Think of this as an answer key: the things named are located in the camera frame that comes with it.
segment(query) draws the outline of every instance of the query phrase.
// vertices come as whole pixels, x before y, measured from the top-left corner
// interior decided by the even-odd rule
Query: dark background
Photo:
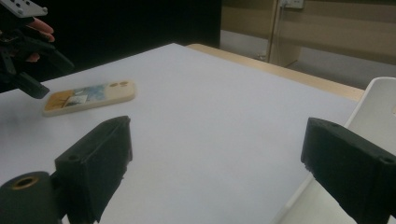
[[[34,2],[49,9],[39,19],[54,28],[53,45],[74,63],[74,72],[170,43],[219,46],[221,0]],[[15,64],[38,81],[64,76],[45,58]],[[11,89],[0,84],[0,91]]]

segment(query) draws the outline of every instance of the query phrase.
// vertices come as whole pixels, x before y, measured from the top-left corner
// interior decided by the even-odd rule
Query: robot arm
[[[25,61],[32,53],[48,57],[49,61],[64,73],[70,73],[74,65],[37,30],[25,26],[34,16],[45,16],[48,10],[31,1],[0,0],[0,81],[11,83],[30,96],[41,99],[50,90],[24,72],[19,72],[13,60]],[[17,54],[11,58],[11,52]]]

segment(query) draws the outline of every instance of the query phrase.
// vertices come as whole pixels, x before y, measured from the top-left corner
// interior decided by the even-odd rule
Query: cell phone
[[[53,93],[43,109],[43,116],[52,117],[81,110],[133,100],[135,84],[122,80]]]

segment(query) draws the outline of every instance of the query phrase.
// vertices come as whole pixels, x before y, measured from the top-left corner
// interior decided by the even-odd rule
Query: white table surface
[[[128,115],[134,160],[101,223],[269,223],[308,175],[308,117],[345,124],[357,104],[179,45],[44,84],[55,92],[125,78],[136,84],[131,102],[53,118],[41,116],[46,99],[0,94],[0,184],[53,173],[85,133]]]

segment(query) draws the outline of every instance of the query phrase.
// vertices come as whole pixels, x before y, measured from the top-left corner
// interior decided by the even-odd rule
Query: finger
[[[53,29],[52,27],[50,27],[48,24],[46,24],[45,22],[34,18],[35,20],[32,21],[31,23],[28,24],[29,27],[32,27],[38,31],[41,31],[43,33],[47,33],[47,34],[53,34]]]
[[[48,39],[49,42],[55,41],[55,37],[52,34],[48,34],[44,32],[40,32],[40,34],[43,35],[43,37],[45,37],[46,39]]]
[[[33,53],[29,56],[26,62],[36,63],[40,59],[40,55],[38,53]]]

